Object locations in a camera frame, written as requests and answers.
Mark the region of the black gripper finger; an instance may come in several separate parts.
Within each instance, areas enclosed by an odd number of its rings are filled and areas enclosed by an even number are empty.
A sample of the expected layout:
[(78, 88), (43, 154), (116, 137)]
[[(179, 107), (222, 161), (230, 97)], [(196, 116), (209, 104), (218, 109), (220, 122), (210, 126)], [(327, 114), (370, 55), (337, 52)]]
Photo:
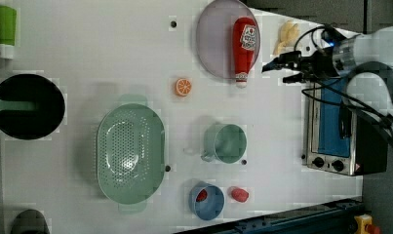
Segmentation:
[(285, 84), (293, 84), (293, 83), (304, 83), (305, 79), (303, 78), (302, 73), (298, 73), (292, 76), (284, 77), (283, 82)]
[(281, 69), (297, 70), (299, 68), (300, 60), (301, 52), (283, 53), (264, 65), (262, 67), (262, 72)]

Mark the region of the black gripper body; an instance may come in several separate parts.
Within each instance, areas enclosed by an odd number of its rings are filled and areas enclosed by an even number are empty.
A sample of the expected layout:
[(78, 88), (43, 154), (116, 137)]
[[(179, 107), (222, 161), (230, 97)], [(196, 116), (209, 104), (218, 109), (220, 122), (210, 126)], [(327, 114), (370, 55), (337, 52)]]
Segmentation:
[(298, 68), (303, 78), (310, 82), (338, 77), (333, 58), (328, 53), (317, 51), (310, 57), (301, 57)]

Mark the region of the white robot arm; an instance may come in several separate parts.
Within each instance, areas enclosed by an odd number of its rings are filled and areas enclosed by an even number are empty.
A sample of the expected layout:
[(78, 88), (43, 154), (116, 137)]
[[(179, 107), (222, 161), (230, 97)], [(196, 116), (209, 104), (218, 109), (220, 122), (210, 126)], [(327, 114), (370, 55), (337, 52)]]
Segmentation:
[(326, 48), (317, 46), (309, 57), (299, 50), (283, 53), (262, 70), (289, 69), (295, 74), (285, 77), (285, 83), (311, 82), (319, 89), (331, 90), (344, 81), (338, 92), (341, 104), (376, 120), (393, 146), (393, 26), (350, 38), (328, 24), (317, 29)]

